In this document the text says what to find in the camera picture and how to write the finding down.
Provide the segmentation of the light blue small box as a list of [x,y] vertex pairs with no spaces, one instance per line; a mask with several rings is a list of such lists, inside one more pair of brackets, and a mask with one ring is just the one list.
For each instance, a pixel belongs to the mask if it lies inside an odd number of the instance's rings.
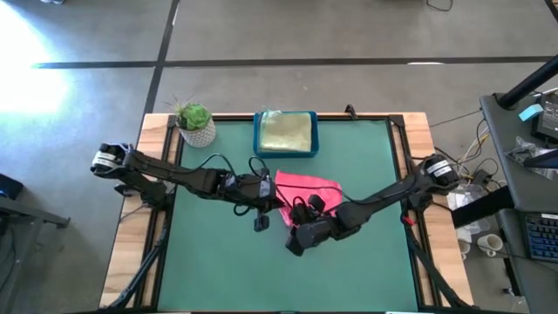
[[522,122],[525,122],[538,116],[543,111],[544,109],[540,104],[532,104],[519,113],[519,118]]

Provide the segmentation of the black keyboard blue backlight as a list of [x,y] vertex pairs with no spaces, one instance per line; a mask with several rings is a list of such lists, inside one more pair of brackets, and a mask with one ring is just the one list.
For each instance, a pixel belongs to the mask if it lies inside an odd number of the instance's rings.
[[527,214],[523,218],[527,252],[532,259],[558,263],[558,215]]

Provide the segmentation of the black flat bar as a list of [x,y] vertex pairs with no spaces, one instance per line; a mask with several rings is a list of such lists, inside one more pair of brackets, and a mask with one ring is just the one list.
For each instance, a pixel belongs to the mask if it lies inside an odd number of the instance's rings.
[[456,208],[452,212],[453,226],[455,228],[464,227],[506,208],[514,208],[514,200],[509,187],[498,188],[465,206]]

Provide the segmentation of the pale green teal-edged towel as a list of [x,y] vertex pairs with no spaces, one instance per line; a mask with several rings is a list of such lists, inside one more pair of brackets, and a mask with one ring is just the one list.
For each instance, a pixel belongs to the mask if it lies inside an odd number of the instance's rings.
[[264,112],[260,122],[262,151],[308,153],[312,146],[312,118],[308,112]]

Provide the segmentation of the white mug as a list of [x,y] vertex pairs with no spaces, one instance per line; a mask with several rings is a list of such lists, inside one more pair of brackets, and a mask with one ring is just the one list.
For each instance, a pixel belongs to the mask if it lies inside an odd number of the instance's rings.
[[481,236],[477,239],[476,244],[489,257],[496,257],[504,246],[503,240],[496,234]]

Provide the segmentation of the black pole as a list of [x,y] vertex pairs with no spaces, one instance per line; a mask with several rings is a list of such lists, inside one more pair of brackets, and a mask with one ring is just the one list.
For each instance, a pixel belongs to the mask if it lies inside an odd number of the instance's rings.
[[524,99],[530,92],[540,87],[558,74],[558,54],[552,57],[535,72],[523,79],[509,92],[498,98],[498,105],[506,110],[513,110],[516,104]]

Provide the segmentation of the pink microfiber towel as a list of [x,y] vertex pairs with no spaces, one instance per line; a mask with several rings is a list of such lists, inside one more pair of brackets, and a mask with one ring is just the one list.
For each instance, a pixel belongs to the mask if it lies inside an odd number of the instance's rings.
[[288,227],[293,226],[290,211],[293,208],[295,198],[299,197],[307,201],[311,195],[317,195],[324,201],[325,211],[332,210],[343,199],[341,185],[338,182],[316,176],[285,173],[277,170],[275,184],[276,196],[284,203],[284,206],[280,208],[280,213]]

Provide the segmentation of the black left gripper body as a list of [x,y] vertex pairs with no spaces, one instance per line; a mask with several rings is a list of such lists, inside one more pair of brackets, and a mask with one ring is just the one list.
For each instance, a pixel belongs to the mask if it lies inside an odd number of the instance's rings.
[[[260,198],[258,195],[258,183],[267,178],[270,178],[273,183],[273,195],[267,198]],[[254,219],[255,232],[266,230],[269,227],[267,213],[283,206],[283,201],[276,196],[276,185],[272,181],[269,170],[266,167],[258,170],[252,169],[251,174],[236,176],[231,183],[230,190],[235,198],[233,212],[236,216],[243,216],[251,209],[256,210],[256,218]]]

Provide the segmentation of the grey side desk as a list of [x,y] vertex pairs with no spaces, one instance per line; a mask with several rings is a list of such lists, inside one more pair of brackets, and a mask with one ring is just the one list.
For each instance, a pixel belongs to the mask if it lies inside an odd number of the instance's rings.
[[506,156],[515,148],[517,137],[538,146],[542,144],[530,136],[530,125],[518,117],[528,106],[526,100],[515,111],[501,108],[493,95],[481,97],[480,105],[514,202],[513,208],[500,210],[496,217],[507,240],[506,249],[511,254],[519,290],[526,298],[530,314],[558,314],[558,263],[528,257],[521,218],[527,213],[558,215],[558,179],[551,181]]

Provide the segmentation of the black electronic device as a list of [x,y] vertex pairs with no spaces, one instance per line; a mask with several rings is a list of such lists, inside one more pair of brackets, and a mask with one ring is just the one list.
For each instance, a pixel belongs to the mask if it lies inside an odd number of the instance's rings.
[[538,100],[542,112],[533,119],[531,135],[551,144],[558,144],[558,95],[544,94]]

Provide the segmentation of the clear plastic bag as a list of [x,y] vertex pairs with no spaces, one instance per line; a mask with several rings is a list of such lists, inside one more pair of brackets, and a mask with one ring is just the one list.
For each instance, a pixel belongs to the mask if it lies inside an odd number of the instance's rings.
[[506,156],[527,170],[553,181],[558,179],[558,144],[539,147],[517,136]]

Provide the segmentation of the black furniture base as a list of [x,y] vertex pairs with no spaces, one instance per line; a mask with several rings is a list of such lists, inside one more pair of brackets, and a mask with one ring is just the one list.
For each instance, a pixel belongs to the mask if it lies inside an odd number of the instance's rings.
[[11,313],[20,277],[31,259],[41,228],[51,223],[65,229],[69,222],[70,218],[0,197],[0,314]]

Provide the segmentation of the succulent in patterned white pot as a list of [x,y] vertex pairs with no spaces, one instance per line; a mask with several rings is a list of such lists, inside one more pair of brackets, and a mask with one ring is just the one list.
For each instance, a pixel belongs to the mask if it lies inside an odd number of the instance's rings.
[[209,146],[216,137],[216,127],[212,113],[202,104],[174,99],[174,124],[184,141],[191,147]]

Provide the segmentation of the black box blue light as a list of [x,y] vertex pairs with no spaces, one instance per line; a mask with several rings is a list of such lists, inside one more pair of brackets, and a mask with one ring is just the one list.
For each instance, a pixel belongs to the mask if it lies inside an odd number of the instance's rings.
[[22,192],[24,185],[4,174],[0,174],[0,197],[16,200]]

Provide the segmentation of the black power adapter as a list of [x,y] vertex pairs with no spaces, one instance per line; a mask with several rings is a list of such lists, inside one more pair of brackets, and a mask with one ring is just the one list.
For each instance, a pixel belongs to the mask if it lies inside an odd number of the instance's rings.
[[486,170],[480,169],[476,170],[473,175],[470,183],[473,185],[486,187],[489,183],[492,182],[493,176],[489,174]]

